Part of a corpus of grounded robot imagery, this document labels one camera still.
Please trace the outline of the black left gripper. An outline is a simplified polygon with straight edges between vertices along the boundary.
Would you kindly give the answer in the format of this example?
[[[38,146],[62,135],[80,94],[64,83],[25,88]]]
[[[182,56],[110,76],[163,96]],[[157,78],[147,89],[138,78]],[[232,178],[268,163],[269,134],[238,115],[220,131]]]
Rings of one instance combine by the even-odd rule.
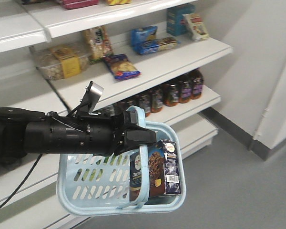
[[[156,132],[138,127],[136,113],[132,111],[114,116],[86,114],[80,121],[85,135],[80,140],[79,153],[117,156],[157,142]]]

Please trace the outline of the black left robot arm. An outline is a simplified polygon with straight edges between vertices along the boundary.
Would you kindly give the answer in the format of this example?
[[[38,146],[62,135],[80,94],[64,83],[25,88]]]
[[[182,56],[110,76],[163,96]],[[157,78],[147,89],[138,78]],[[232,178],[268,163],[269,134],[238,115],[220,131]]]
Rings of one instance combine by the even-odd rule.
[[[16,164],[27,154],[118,156],[151,146],[156,133],[140,125],[135,112],[114,116],[0,107],[0,163]]]

